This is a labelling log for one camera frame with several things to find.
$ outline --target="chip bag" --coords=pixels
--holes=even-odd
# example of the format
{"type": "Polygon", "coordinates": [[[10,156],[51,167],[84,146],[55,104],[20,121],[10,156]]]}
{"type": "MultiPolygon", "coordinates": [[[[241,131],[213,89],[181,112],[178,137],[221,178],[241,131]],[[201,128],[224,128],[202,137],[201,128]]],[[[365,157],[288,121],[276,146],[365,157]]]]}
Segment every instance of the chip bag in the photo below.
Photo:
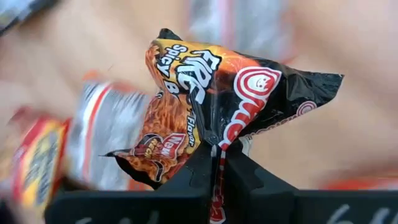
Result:
{"type": "MultiPolygon", "coordinates": [[[[137,144],[107,156],[115,157],[132,178],[146,176],[145,183],[156,189],[183,166],[199,144],[216,146],[215,154],[220,161],[211,208],[212,223],[225,221],[222,186],[228,146],[242,136],[241,131],[251,121],[266,116],[262,115],[264,110],[277,115],[285,113],[246,133],[290,116],[285,108],[296,107],[295,104],[289,106],[290,101],[283,100],[285,107],[273,108],[269,104],[275,106],[275,101],[286,98],[305,101],[312,87],[307,79],[318,78],[322,82],[323,75],[296,71],[217,45],[184,42],[167,29],[162,29],[158,39],[151,43],[146,64],[160,91],[149,103],[137,144]],[[298,88],[295,95],[287,95],[292,88],[298,88]]],[[[334,77],[338,78],[333,86],[340,85],[341,76],[334,77]]],[[[317,97],[325,103],[334,94],[317,97]]]]}
{"type": "Polygon", "coordinates": [[[68,134],[67,177],[89,189],[152,190],[104,157],[115,148],[135,145],[149,100],[128,84],[105,82],[97,73],[88,73],[68,134]]]}
{"type": "Polygon", "coordinates": [[[62,177],[68,121],[21,108],[6,126],[0,151],[0,188],[37,214],[43,214],[62,177]]]}

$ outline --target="black snack bag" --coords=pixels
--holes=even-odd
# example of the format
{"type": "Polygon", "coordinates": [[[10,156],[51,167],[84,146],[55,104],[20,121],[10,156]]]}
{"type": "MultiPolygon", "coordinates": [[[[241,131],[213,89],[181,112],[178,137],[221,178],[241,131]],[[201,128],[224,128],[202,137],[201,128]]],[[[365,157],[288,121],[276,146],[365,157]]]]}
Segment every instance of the black snack bag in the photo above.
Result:
{"type": "Polygon", "coordinates": [[[229,145],[237,137],[327,103],[342,79],[297,71],[217,45],[184,42],[168,29],[151,43],[146,64],[160,92],[149,103],[139,142],[107,156],[128,161],[130,166],[124,163],[123,170],[133,179],[143,181],[147,173],[145,183],[156,189],[201,142],[212,145],[219,157],[212,223],[225,221],[223,171],[229,145]]]}
{"type": "MultiPolygon", "coordinates": [[[[270,61],[257,60],[262,66],[274,67],[270,61]]],[[[251,136],[276,128],[328,103],[336,96],[343,79],[343,75],[338,74],[303,72],[280,64],[278,67],[283,73],[278,86],[271,93],[266,107],[239,136],[251,136]]]]}

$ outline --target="yellow snack bag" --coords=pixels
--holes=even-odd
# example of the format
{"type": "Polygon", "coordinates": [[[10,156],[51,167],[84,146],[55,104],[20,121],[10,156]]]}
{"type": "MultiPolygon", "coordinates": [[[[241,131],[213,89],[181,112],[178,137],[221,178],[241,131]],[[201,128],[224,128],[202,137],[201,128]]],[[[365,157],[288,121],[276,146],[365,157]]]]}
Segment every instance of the yellow snack bag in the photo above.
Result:
{"type": "Polygon", "coordinates": [[[21,108],[6,127],[0,155],[0,187],[23,207],[42,214],[58,189],[68,121],[21,108]]]}

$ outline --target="red stripe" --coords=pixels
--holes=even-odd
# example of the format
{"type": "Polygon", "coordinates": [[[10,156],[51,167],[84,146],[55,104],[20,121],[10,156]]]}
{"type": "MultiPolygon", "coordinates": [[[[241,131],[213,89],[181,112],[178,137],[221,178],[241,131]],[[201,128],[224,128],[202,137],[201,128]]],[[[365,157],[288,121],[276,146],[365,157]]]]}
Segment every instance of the red stripe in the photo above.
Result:
{"type": "Polygon", "coordinates": [[[55,165],[54,186],[51,189],[50,198],[55,196],[55,193],[60,188],[61,183],[62,183],[63,155],[65,153],[65,145],[66,145],[66,142],[67,142],[67,134],[68,134],[69,125],[70,125],[71,121],[72,121],[72,119],[69,118],[63,124],[63,130],[62,130],[63,132],[62,132],[62,134],[60,136],[61,137],[60,138],[61,144],[60,144],[60,148],[58,149],[60,152],[59,152],[59,156],[57,158],[58,160],[55,161],[55,162],[57,162],[57,164],[55,165]]]}
{"type": "Polygon", "coordinates": [[[45,127],[47,120],[45,118],[38,118],[36,123],[33,125],[32,129],[25,135],[24,140],[22,140],[22,144],[20,145],[19,149],[23,149],[20,158],[17,163],[16,174],[14,177],[14,185],[12,186],[12,194],[15,200],[19,201],[21,199],[21,192],[22,192],[22,172],[24,166],[24,158],[27,154],[27,151],[34,150],[31,148],[32,142],[36,139],[38,134],[41,133],[43,128],[45,127]]]}
{"type": "Polygon", "coordinates": [[[93,135],[93,124],[95,121],[96,114],[102,100],[105,96],[105,93],[109,91],[112,85],[108,85],[102,92],[99,94],[97,101],[95,102],[93,111],[90,114],[90,118],[88,120],[88,130],[86,134],[86,144],[85,144],[85,160],[83,162],[83,179],[88,182],[90,179],[90,162],[91,162],[91,137],[93,135]]]}

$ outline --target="blurry snack bag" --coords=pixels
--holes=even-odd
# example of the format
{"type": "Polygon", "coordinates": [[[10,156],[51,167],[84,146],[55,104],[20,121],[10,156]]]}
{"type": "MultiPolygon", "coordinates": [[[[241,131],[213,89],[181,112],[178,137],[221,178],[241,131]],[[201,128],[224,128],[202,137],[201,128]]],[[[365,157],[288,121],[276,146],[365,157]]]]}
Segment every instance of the blurry snack bag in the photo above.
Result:
{"type": "Polygon", "coordinates": [[[6,126],[0,151],[0,188],[42,214],[59,187],[68,121],[21,108],[6,126]]]}
{"type": "Polygon", "coordinates": [[[67,176],[98,190],[150,190],[132,180],[118,163],[104,157],[114,149],[135,145],[150,96],[122,82],[87,75],[67,141],[67,176]]]}
{"type": "MultiPolygon", "coordinates": [[[[213,223],[225,220],[222,186],[228,146],[242,136],[241,131],[262,129],[266,123],[261,121],[250,130],[246,126],[264,110],[287,115],[290,111],[285,110],[294,110],[296,103],[311,100],[318,92],[308,96],[310,80],[322,82],[322,77],[329,75],[296,71],[217,45],[184,42],[167,29],[151,43],[146,63],[161,91],[149,105],[138,144],[108,156],[116,157],[133,178],[142,177],[144,172],[149,178],[145,183],[157,188],[178,171],[201,142],[217,146],[220,161],[211,208],[213,223]],[[287,96],[291,88],[297,90],[287,96]]],[[[341,76],[333,76],[336,83],[332,85],[340,85],[341,76]]],[[[319,88],[327,89],[328,84],[319,88]]],[[[334,94],[324,98],[324,103],[334,94]]],[[[276,116],[272,122],[281,118],[276,116]]]]}
{"type": "Polygon", "coordinates": [[[398,172],[336,180],[327,184],[328,190],[398,190],[398,172]]]}
{"type": "Polygon", "coordinates": [[[278,62],[294,56],[288,0],[189,0],[189,3],[190,39],[278,62]]]}

